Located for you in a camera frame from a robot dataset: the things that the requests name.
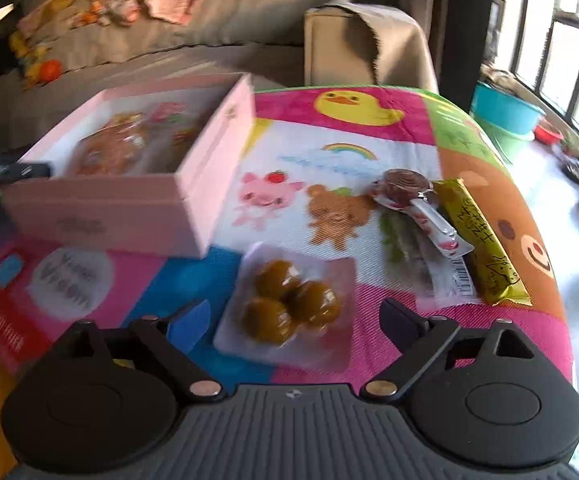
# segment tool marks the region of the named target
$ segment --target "red container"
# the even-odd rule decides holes
[[[550,146],[563,140],[563,134],[552,129],[553,126],[546,121],[540,121],[534,128],[534,136],[543,144]]]

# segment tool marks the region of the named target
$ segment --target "teal bucket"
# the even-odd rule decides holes
[[[474,92],[472,111],[487,123],[520,136],[533,131],[545,114],[539,107],[523,99],[504,94],[480,82]]]

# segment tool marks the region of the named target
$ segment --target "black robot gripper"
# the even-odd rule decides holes
[[[509,320],[462,328],[384,300],[380,326],[402,355],[358,396],[349,384],[229,395],[167,341],[168,322],[74,323],[2,407],[20,462],[8,478],[579,479],[567,465],[579,396]]]

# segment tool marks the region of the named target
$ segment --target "packaged cookie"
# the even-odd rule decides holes
[[[198,114],[181,102],[162,102],[145,112],[150,143],[145,173],[173,173],[202,131]]]
[[[502,300],[531,305],[531,298],[509,256],[461,178],[434,182],[434,191],[458,234],[474,246],[465,256],[476,287],[487,303]]]
[[[355,300],[353,258],[257,243],[242,257],[214,346],[253,361],[340,372],[351,358]]]
[[[85,137],[77,145],[68,176],[127,174],[140,160],[147,137],[137,116],[114,116],[109,126]]]

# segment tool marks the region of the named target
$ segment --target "cartoon pig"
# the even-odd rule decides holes
[[[265,222],[278,218],[276,211],[294,202],[296,192],[304,186],[304,182],[288,182],[287,174],[282,171],[273,171],[264,177],[245,173],[239,191],[242,205],[237,209],[240,215],[232,225],[239,226],[251,221],[256,231],[263,231]]]

